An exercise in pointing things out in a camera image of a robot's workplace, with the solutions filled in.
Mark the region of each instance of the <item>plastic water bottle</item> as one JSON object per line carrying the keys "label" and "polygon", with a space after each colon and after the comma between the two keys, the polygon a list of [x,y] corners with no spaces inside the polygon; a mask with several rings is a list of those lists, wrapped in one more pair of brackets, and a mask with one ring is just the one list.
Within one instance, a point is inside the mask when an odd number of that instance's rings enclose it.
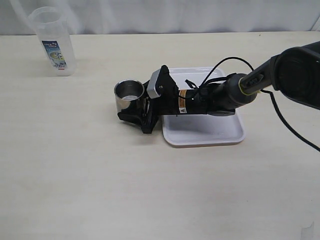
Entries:
{"label": "plastic water bottle", "polygon": [[44,6],[34,10],[27,18],[56,75],[72,75],[77,63],[66,16],[57,7]]}

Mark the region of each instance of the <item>white backdrop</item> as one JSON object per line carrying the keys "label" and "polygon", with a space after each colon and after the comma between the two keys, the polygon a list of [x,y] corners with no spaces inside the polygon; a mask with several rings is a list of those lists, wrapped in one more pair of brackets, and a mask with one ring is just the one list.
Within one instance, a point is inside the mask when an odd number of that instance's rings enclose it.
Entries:
{"label": "white backdrop", "polygon": [[[320,0],[20,0],[27,15],[59,5],[73,34],[310,31]],[[0,0],[0,34],[32,34]]]}

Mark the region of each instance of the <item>white tray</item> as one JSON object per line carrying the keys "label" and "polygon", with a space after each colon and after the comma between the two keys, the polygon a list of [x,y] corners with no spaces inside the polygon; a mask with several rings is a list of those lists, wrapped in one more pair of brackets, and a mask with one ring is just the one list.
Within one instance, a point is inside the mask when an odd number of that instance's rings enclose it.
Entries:
{"label": "white tray", "polygon": [[[211,67],[170,68],[170,75],[179,89],[190,89],[188,79],[199,86]],[[225,77],[216,69],[210,79]],[[204,147],[234,145],[245,139],[243,123],[238,110],[233,116],[165,115],[162,116],[164,139],[174,147]]]}

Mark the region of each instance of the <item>black cable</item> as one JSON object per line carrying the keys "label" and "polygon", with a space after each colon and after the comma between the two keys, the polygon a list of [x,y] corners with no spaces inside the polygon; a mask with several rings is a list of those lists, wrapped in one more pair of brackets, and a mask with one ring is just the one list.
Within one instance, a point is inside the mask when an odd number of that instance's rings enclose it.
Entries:
{"label": "black cable", "polygon": [[310,142],[309,140],[305,139],[303,136],[301,136],[296,130],[294,130],[292,128],[292,126],[290,126],[290,124],[286,121],[286,119],[284,118],[284,116],[282,116],[278,104],[276,102],[274,93],[272,91],[268,91],[268,90],[261,90],[261,92],[265,93],[265,94],[269,94],[274,110],[276,112],[276,114],[278,115],[278,117],[280,118],[281,122],[290,130],[290,132],[292,132],[297,138],[299,138],[301,141],[303,141],[304,143],[308,144],[310,147],[314,148],[315,150],[317,150],[318,152],[320,152],[320,147],[318,147],[317,145],[315,145],[314,143]]}
{"label": "black cable", "polygon": [[205,85],[206,81],[208,80],[208,78],[210,77],[210,75],[217,69],[217,67],[222,64],[223,62],[230,60],[230,59],[235,59],[235,60],[239,60],[241,62],[244,62],[245,64],[248,65],[248,67],[251,69],[251,71],[254,70],[254,68],[251,66],[251,64],[249,62],[247,62],[246,60],[244,60],[241,57],[237,57],[237,56],[229,56],[226,57],[224,59],[222,59],[220,62],[218,62],[213,68],[212,70],[209,72],[209,74],[205,77],[205,79],[203,80],[203,82],[200,84],[200,86],[196,89],[196,91],[194,92],[193,95],[189,96],[189,97],[184,97],[184,96],[180,96],[178,95],[179,98],[181,99],[191,99],[193,98],[195,95],[197,95],[197,93],[199,93],[200,89]]}

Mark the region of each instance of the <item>metal cup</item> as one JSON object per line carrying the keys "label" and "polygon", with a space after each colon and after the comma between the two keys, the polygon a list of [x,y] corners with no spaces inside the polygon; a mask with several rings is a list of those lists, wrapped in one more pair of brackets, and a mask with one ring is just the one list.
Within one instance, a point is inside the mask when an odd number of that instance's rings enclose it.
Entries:
{"label": "metal cup", "polygon": [[116,109],[118,113],[128,108],[143,108],[145,100],[141,96],[144,92],[144,85],[137,80],[126,79],[118,82],[114,87]]}

